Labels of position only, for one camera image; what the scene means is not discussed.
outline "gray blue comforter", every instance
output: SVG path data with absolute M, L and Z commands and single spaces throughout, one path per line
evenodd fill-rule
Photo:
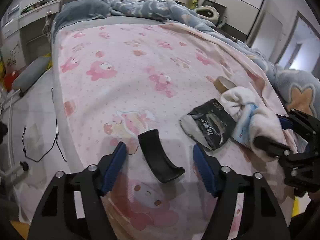
M 179 5 L 173 0 L 101 1 L 104 2 L 105 8 L 98 12 L 98 15 L 94 13 L 89 15 L 93 15 L 92 17 L 95 18 L 116 15 L 149 18 L 162 22 L 166 22 L 167 20 L 177 21 L 226 42 L 247 55 L 248 58 L 265 72 L 271 85 L 288 110 L 295 108 L 316 118 L 320 117 L 320 82 L 311 73 L 298 70 L 284 70 L 282 67 L 268 62 L 260 52 L 253 51 L 240 41 L 235 43 L 217 33 L 210 27 L 214 26 L 213 23 L 198 18 L 194 11 L 187 9 L 185 6 Z M 64 14 L 67 15 L 68 13 L 67 10 L 62 10 L 56 17 L 56 19 L 60 19 L 60 27 L 65 26 L 66 22 L 63 19 L 68 19 L 68 17 L 64 16 Z

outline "power cord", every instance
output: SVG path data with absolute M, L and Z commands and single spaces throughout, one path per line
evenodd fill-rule
M 52 89 L 51 89 L 51 94 L 52 94 L 52 102 L 54 103 L 54 101 L 53 101 L 53 91 L 52 91 L 52 90 L 53 90 L 53 87 L 52 87 Z M 51 148 L 49 149 L 49 151 L 47 151 L 44 155 L 42 155 L 42 157 L 41 157 L 39 160 L 35 160 L 35 159 L 27 156 L 27 151 L 26 151 L 26 148 L 25 148 L 25 145 L 24 145 L 24 141 L 23 141 L 23 138 L 24 138 L 24 134 L 25 134 L 25 132 L 26 132 L 26 129 L 27 129 L 27 126 L 25 125 L 25 126 L 24 126 L 24 130 L 23 130 L 23 134 L 22 134 L 22 137 L 21 137 L 21 140 L 22 140 L 22 144 L 23 144 L 23 149 L 22 149 L 22 150 L 23 150 L 23 152 L 24 152 L 24 156 L 25 156 L 28 160 L 31 160 L 31 161 L 36 162 L 36 163 L 40 162 L 40 161 L 44 158 L 44 156 L 46 156 L 46 155 L 52 150 L 52 148 L 54 147 L 54 144 L 56 143 L 56 144 L 57 144 L 57 147 L 58 147 L 58 149 L 59 149 L 59 151 L 60 151 L 60 153 L 61 153 L 61 156 L 62 156 L 63 160 L 64 160 L 65 162 L 67 162 L 66 159 L 64 158 L 64 156 L 63 156 L 63 154 L 62 154 L 62 151 L 61 151 L 61 149 L 60 149 L 60 146 L 59 146 L 59 144 L 58 144 L 59 132 L 58 132 L 58 121 L 57 121 L 57 119 L 56 119 L 56 137 L 54 138 L 53 143 L 52 143 L 52 146 L 51 146 Z

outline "silver screw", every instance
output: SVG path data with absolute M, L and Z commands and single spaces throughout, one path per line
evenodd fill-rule
M 63 171 L 58 171 L 58 172 L 56 173 L 56 177 L 57 177 L 57 178 L 61 178 L 63 175 L 64 175 L 64 172 L 63 172 Z
M 256 172 L 256 173 L 254 174 L 254 176 L 255 176 L 257 179 L 262 179 L 262 178 L 263 178 L 263 176 L 262 176 L 262 174 L 261 174 L 260 172 Z
M 294 171 L 291 171 L 291 176 L 294 177 L 294 176 L 297 176 L 298 172 L 296 170 Z
M 88 167 L 88 170 L 92 172 L 92 171 L 96 171 L 96 170 L 97 170 L 97 168 L 98 168 L 98 166 L 97 166 L 97 165 L 92 164 L 92 165 L 90 165 L 90 166 Z
M 228 166 L 222 166 L 221 170 L 224 172 L 224 173 L 228 173 L 231 171 L 231 169 L 228 167 Z

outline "rolled white cloth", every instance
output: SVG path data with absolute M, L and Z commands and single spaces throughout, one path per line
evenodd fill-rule
M 255 94 L 245 87 L 235 87 L 224 92 L 221 95 L 220 103 L 236 122 L 238 122 L 242 116 L 242 109 L 244 109 L 245 105 L 259 105 Z M 257 149 L 253 145 L 254 138 L 259 135 L 287 145 L 278 117 L 265 106 L 260 106 L 252 112 L 249 123 L 250 147 L 263 161 L 274 161 L 274 158 L 269 157 L 265 151 Z

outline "black curved object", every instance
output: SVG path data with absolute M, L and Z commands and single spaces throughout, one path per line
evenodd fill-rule
M 158 129 L 146 131 L 138 135 L 141 150 L 156 178 L 166 183 L 180 177 L 185 169 L 175 166 L 165 154 Z

